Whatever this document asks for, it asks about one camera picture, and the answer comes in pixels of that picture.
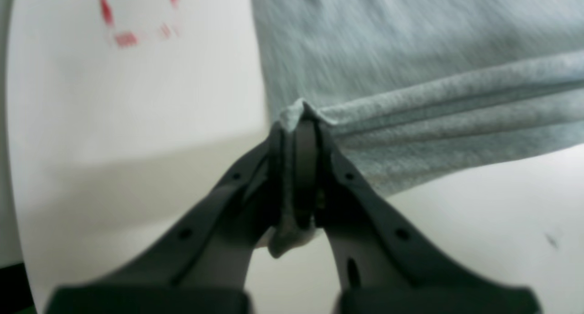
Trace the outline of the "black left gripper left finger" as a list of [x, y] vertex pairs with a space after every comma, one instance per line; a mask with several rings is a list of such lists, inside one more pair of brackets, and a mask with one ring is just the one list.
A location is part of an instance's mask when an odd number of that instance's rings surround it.
[[251, 314], [244, 284], [255, 246], [279, 219], [283, 141], [275, 123], [146, 251], [100, 279], [57, 289], [48, 314]]

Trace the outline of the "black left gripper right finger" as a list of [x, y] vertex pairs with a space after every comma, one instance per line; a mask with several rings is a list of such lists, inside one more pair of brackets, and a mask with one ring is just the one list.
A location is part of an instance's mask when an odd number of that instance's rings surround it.
[[341, 294], [335, 314], [538, 314], [528, 287], [481, 276], [434, 245], [373, 191], [323, 124], [293, 133], [295, 221], [327, 234]]

